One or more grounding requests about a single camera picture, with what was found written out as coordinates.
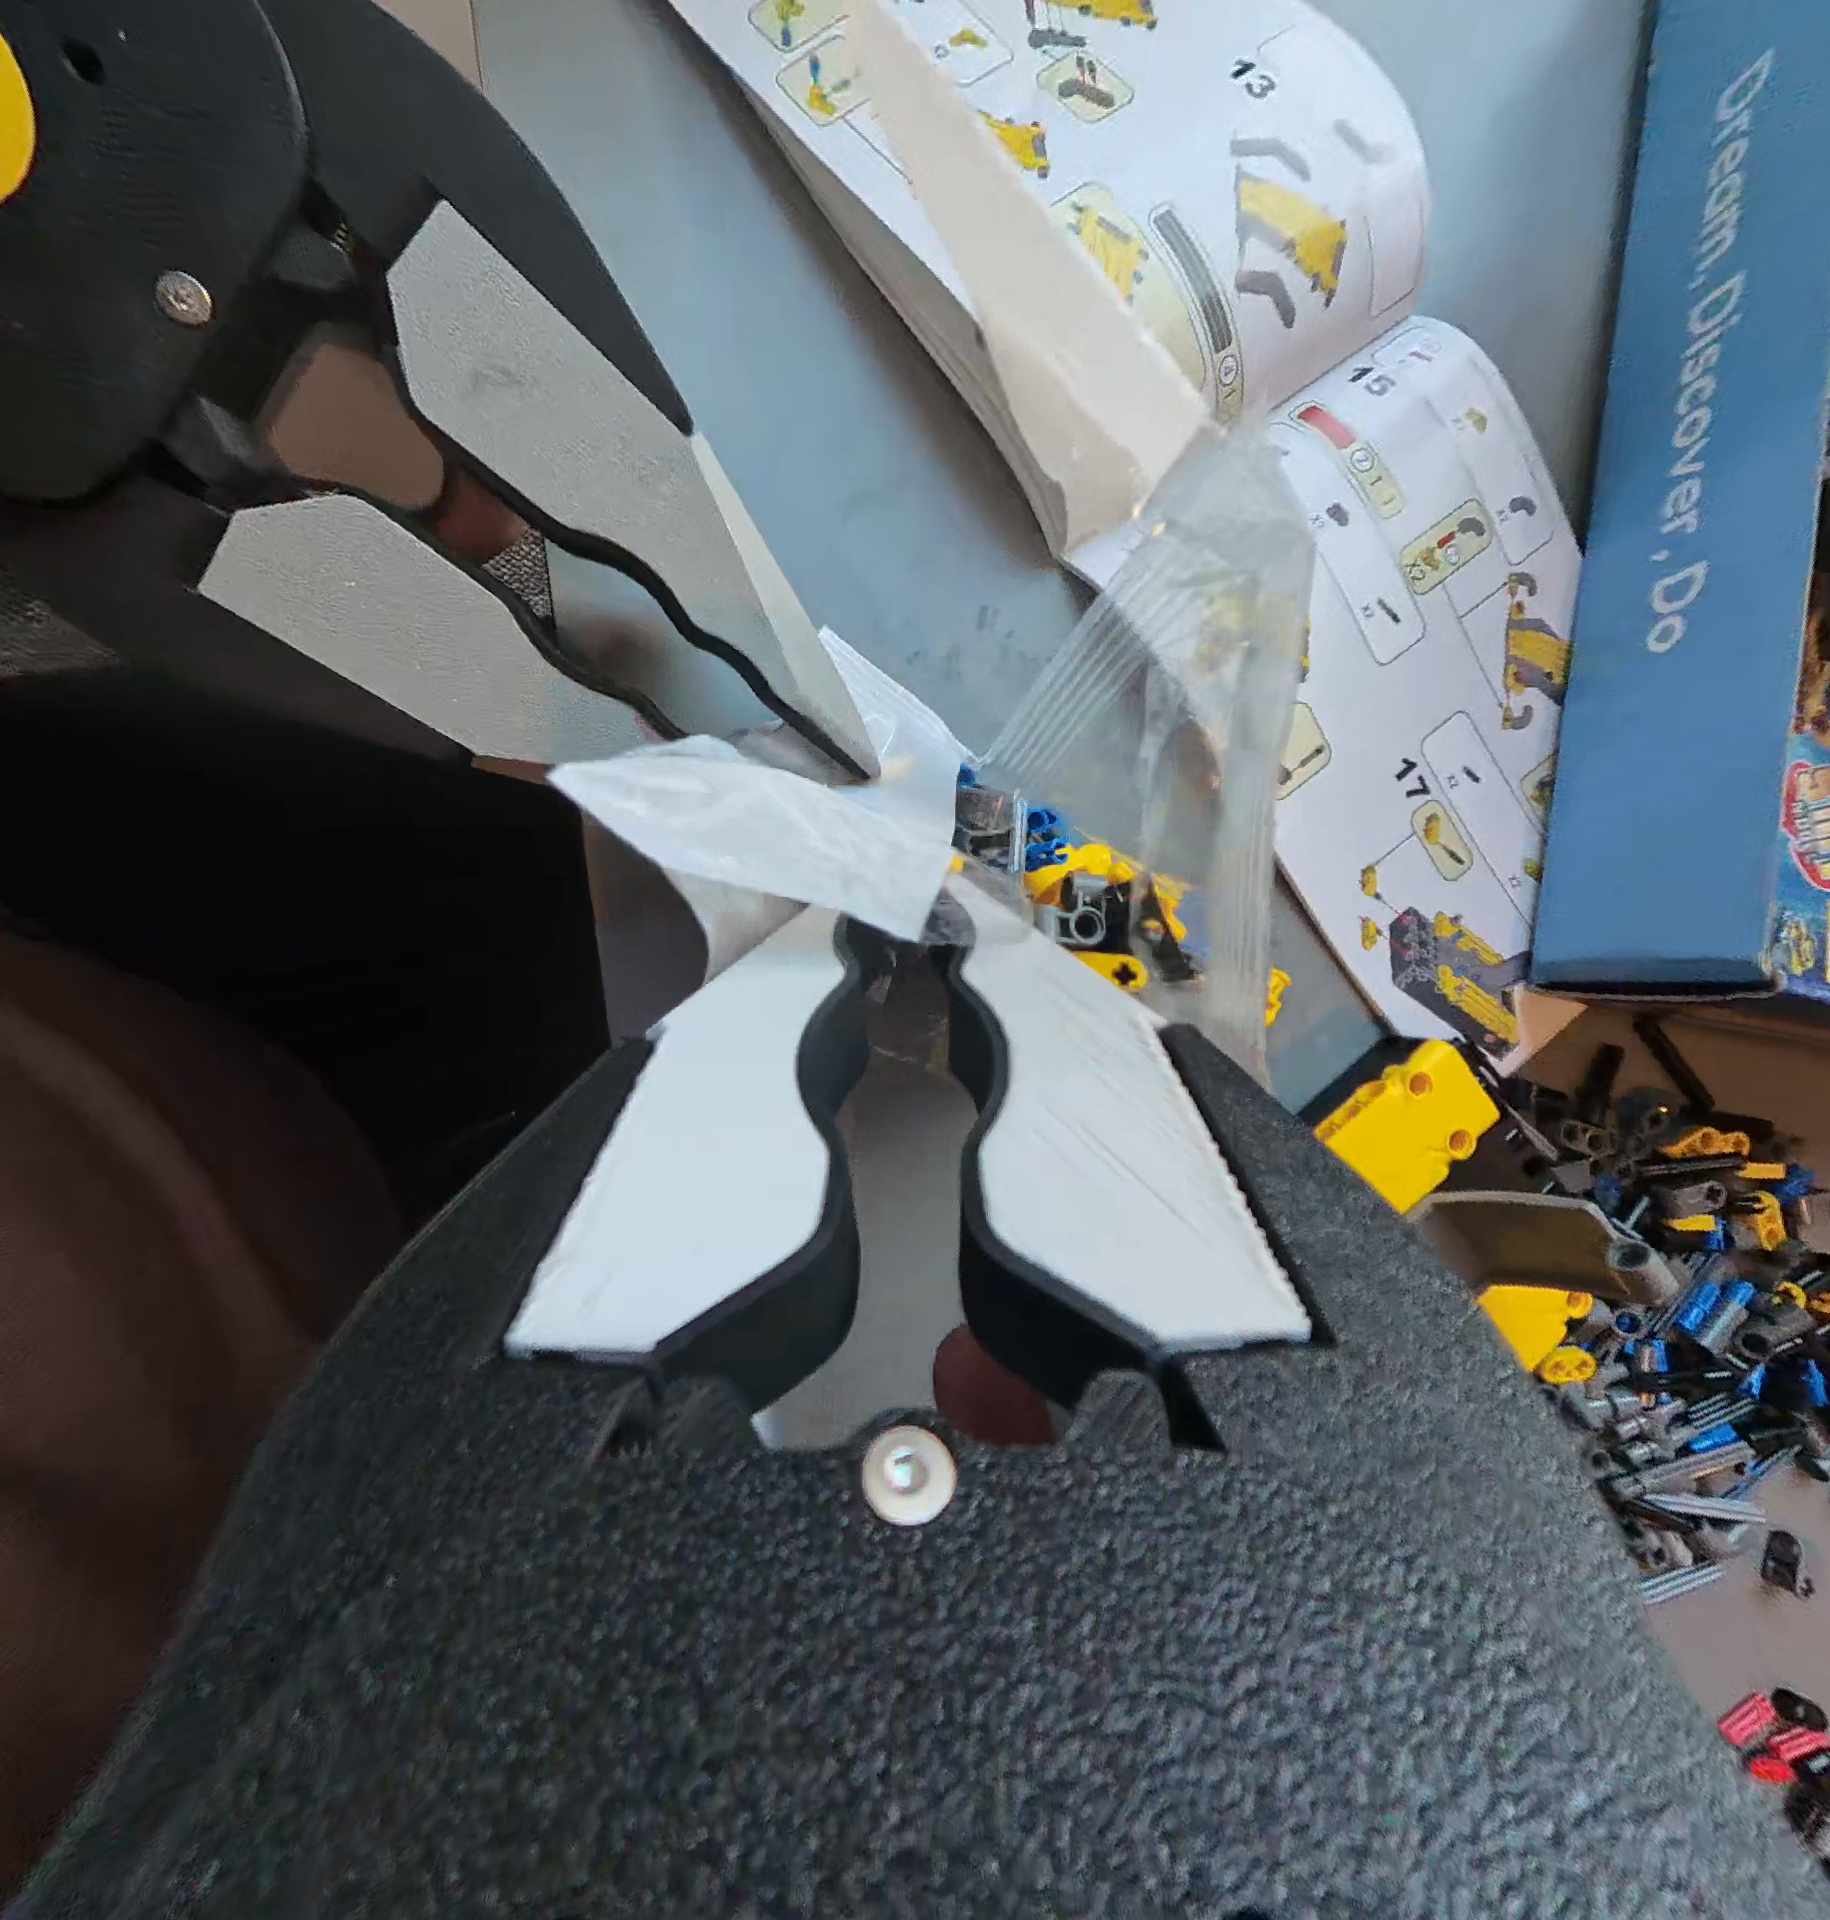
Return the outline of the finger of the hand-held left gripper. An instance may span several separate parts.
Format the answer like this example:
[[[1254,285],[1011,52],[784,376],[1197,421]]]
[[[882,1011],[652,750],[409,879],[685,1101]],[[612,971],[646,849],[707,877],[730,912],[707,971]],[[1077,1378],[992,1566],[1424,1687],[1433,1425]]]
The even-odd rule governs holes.
[[[702,435],[672,423],[446,202],[389,264],[387,300],[422,423],[557,544],[634,564],[692,645],[824,757],[878,776],[841,673]]]
[[[200,593],[476,758],[559,764],[751,723],[751,696],[692,653],[628,578],[567,562],[493,492],[401,516],[358,492],[240,510]]]

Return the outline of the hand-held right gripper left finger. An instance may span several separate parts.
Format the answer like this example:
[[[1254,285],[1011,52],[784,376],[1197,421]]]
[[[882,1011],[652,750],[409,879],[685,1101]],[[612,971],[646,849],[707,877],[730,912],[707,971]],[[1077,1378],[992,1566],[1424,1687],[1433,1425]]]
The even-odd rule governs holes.
[[[870,931],[805,909],[660,1020],[508,1356],[722,1380],[750,1412],[833,1356],[859,1294],[837,1116],[877,964]]]

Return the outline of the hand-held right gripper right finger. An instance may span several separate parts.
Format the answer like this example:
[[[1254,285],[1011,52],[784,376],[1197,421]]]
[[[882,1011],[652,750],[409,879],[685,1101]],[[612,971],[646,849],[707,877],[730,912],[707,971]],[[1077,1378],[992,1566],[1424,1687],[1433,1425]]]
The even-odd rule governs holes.
[[[1047,1403],[1101,1376],[1199,1412],[1186,1360],[1313,1339],[1305,1289],[1176,1065],[1195,1042],[972,877],[938,898],[960,1163],[960,1303]]]

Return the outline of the clear bag of yellow blue parts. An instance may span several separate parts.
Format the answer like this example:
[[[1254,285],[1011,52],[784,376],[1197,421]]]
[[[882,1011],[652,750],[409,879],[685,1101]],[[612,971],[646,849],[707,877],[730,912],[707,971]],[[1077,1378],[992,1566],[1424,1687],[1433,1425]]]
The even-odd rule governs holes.
[[[1197,444],[1129,527],[1125,556],[969,754],[853,646],[832,646],[880,722],[880,777],[833,784],[780,737],[692,737],[561,764],[548,780],[667,877],[820,906],[914,939],[951,856],[960,763],[1049,806],[1141,870],[1180,880],[1194,983],[1156,1009],[1265,1068],[1274,780],[1312,611],[1313,540],[1281,452],[1258,428]]]

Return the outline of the pile of black red pins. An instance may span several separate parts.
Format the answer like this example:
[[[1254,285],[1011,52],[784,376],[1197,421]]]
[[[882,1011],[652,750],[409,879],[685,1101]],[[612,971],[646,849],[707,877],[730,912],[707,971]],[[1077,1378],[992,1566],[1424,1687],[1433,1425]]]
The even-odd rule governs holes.
[[[1717,1718],[1718,1738],[1776,1788],[1792,1836],[1830,1874],[1830,1716],[1790,1688],[1749,1693]]]

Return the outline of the grey desk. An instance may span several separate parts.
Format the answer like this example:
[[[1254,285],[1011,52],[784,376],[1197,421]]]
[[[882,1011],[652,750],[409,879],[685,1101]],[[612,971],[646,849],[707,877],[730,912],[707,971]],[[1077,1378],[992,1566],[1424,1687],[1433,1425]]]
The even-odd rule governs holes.
[[[807,611],[920,691],[969,746],[1072,632],[1088,588],[1047,555],[1020,483],[945,373],[847,250],[792,162],[724,68],[670,11],[639,2],[471,3],[485,87],[546,162],[610,264]],[[1319,3],[1404,92],[1432,162],[1469,165],[1439,203],[1432,295],[1499,361],[1580,512],[1600,387],[1605,223],[1640,16],[1632,3]],[[1592,101],[1529,96],[1538,61],[1580,57]],[[1556,136],[1576,227],[1538,162],[1504,134]],[[1549,281],[1526,317],[1469,265],[1499,221],[1497,256]],[[1274,1092],[1303,1108],[1380,1036],[1286,884],[1274,959],[1291,974],[1268,1039]],[[1830,1036],[1688,1020],[1680,1046],[1710,1083],[1794,1123],[1830,1180]],[[1830,1246],[1830,1224],[1817,1228]],[[1782,1473],[1767,1506],[1811,1548],[1811,1598],[1724,1575],[1650,1624],[1710,1712],[1790,1687],[1830,1713],[1830,1496]]]

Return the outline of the person's right hand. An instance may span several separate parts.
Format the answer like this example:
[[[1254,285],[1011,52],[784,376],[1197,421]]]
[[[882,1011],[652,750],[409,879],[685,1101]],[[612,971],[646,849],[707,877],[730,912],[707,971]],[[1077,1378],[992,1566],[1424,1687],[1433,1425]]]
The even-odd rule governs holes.
[[[937,1346],[931,1396],[938,1417],[982,1447],[1046,1448],[1059,1439],[1046,1396],[1003,1366],[964,1322]]]

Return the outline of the black battery box yellow assembly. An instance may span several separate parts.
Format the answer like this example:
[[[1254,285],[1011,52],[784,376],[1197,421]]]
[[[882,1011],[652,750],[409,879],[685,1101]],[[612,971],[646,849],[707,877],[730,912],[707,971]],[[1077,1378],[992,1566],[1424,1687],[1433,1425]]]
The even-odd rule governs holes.
[[[1502,1186],[1492,1173],[1454,1186],[1509,1128],[1479,1071],[1439,1042],[1361,1071],[1313,1124],[1468,1286],[1523,1372],[1556,1389],[1602,1380],[1592,1344],[1629,1339],[1620,1317],[1642,1329],[1672,1307],[1681,1278],[1588,1195]]]

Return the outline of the person's black trousers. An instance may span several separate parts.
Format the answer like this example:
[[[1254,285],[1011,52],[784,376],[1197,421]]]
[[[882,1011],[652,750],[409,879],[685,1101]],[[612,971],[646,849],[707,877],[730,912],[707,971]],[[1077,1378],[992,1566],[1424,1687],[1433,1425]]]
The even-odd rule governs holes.
[[[0,906],[312,1071],[411,1224],[610,1046],[554,790],[139,668],[0,681]]]

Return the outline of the pile of small connector pieces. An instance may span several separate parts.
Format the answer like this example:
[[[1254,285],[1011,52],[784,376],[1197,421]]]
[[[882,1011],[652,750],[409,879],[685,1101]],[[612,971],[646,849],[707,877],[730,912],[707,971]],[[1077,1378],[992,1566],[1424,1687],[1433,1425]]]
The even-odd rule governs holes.
[[[1830,1251],[1815,1241],[1830,1186],[1794,1134],[1723,1106],[1658,1015],[1640,1013],[1632,1039],[1654,1079],[1620,1089],[1625,1050],[1602,1044],[1568,1089],[1513,1082],[1509,1114],[1529,1189],[1588,1195],[1681,1278],[1642,1329],[1620,1317],[1629,1339],[1592,1344],[1602,1380],[1535,1380],[1584,1436],[1585,1473],[1660,1604],[1741,1557],[1759,1575],[1766,1531],[1792,1530],[1763,1499],[1781,1477],[1830,1497]]]

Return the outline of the instruction booklet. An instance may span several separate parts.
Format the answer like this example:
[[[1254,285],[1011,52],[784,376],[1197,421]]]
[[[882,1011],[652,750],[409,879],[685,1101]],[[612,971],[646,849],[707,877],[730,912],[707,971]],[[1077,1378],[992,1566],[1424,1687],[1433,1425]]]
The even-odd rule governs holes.
[[[1396,1035],[1529,1050],[1580,547],[1513,392],[1416,312],[1396,87],[1295,2],[887,3],[1313,541],[1277,855]]]

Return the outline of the blue kit box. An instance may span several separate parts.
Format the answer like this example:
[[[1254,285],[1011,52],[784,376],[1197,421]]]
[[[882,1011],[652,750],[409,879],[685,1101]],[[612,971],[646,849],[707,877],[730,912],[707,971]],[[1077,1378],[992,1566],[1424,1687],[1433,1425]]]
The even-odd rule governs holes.
[[[1830,1026],[1830,2],[1656,3],[1540,990]]]

